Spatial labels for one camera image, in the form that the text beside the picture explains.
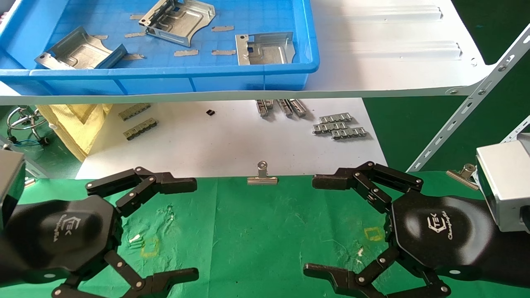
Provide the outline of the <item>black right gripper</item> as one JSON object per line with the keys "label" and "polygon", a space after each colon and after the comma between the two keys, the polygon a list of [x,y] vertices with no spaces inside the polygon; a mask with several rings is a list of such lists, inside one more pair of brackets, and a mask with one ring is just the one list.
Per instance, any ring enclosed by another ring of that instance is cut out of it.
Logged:
{"label": "black right gripper", "polygon": [[[395,200],[379,185],[405,195]],[[355,168],[338,168],[334,174],[316,174],[315,189],[353,189],[381,214],[392,211],[399,248],[422,266],[453,270],[477,266],[497,232],[485,201],[459,196],[433,197],[406,194],[421,191],[422,179],[393,168],[365,162]],[[339,267],[307,263],[304,275],[329,281],[334,292],[354,298],[446,298],[451,288],[432,271],[422,272],[425,286],[383,294],[373,281],[401,260],[397,248],[388,248],[360,273]]]}

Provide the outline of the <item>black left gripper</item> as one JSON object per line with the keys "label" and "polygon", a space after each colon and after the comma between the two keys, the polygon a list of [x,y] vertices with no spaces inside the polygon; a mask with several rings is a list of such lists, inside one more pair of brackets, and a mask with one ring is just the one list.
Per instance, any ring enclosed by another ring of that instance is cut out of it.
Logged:
{"label": "black left gripper", "polygon": [[[123,298],[166,298],[174,285],[199,279],[199,270],[171,270],[142,279],[115,251],[123,233],[121,217],[129,217],[156,194],[191,193],[197,188],[195,178],[137,167],[87,183],[92,196],[83,200],[18,205],[4,228],[4,283],[66,279],[53,290],[53,298],[100,298],[78,286],[110,265],[129,283]],[[104,199],[122,191],[127,194],[115,208]]]}

